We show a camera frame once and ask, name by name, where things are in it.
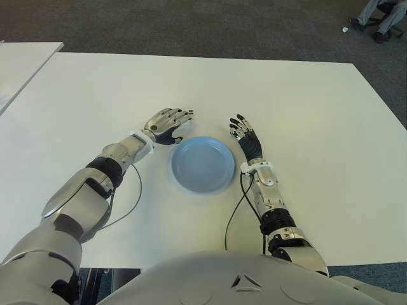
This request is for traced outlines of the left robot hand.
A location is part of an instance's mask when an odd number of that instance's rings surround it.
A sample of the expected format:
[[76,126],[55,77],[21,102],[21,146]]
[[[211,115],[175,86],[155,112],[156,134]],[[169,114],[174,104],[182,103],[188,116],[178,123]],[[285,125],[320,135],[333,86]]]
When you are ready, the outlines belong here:
[[166,146],[178,144],[183,140],[183,137],[174,137],[173,133],[183,124],[191,121],[193,114],[193,110],[162,109],[146,122],[142,132],[157,144]]

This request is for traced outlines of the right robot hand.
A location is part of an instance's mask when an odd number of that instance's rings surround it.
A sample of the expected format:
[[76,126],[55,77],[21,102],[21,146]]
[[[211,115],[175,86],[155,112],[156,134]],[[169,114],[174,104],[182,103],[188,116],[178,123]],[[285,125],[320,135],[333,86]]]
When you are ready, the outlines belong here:
[[264,160],[261,142],[250,122],[243,115],[238,114],[236,118],[231,118],[229,127],[230,135],[238,142],[249,164]]

